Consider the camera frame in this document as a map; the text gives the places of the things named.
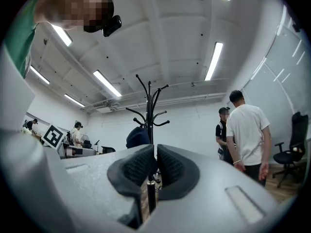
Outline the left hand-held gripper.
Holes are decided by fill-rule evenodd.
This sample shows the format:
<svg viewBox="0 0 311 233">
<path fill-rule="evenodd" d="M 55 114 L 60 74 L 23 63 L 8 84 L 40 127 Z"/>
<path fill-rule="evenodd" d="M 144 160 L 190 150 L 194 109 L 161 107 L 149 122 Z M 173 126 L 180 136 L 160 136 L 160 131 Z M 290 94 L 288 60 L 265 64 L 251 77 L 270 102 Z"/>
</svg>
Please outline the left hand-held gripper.
<svg viewBox="0 0 311 233">
<path fill-rule="evenodd" d="M 41 137 L 41 140 L 43 140 L 43 142 L 50 148 L 56 150 L 60 158 L 76 158 L 96 155 L 94 149 L 70 145 L 67 141 L 67 136 L 53 124 L 49 125 L 48 129 Z"/>
</svg>

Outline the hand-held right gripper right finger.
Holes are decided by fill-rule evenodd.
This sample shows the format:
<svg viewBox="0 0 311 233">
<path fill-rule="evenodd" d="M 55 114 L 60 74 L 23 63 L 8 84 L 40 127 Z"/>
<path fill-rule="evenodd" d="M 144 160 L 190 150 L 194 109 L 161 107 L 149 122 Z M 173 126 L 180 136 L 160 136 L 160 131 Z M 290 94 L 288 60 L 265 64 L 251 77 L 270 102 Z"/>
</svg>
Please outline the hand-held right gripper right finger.
<svg viewBox="0 0 311 233">
<path fill-rule="evenodd" d="M 228 163 L 159 144 L 171 156 L 192 161 L 199 178 L 182 198 L 159 200 L 142 233 L 268 233 L 277 202 L 258 182 Z"/>
</svg>

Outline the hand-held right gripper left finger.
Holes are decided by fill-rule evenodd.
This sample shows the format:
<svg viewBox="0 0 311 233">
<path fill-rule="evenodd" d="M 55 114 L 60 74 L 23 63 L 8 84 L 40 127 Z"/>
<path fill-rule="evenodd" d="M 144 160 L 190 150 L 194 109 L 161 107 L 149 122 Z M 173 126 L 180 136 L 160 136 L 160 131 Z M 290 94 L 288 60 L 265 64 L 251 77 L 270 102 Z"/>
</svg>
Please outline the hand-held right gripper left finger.
<svg viewBox="0 0 311 233">
<path fill-rule="evenodd" d="M 154 146 L 63 160 L 65 170 L 97 213 L 138 229 L 143 224 L 141 186 L 154 165 Z"/>
</svg>

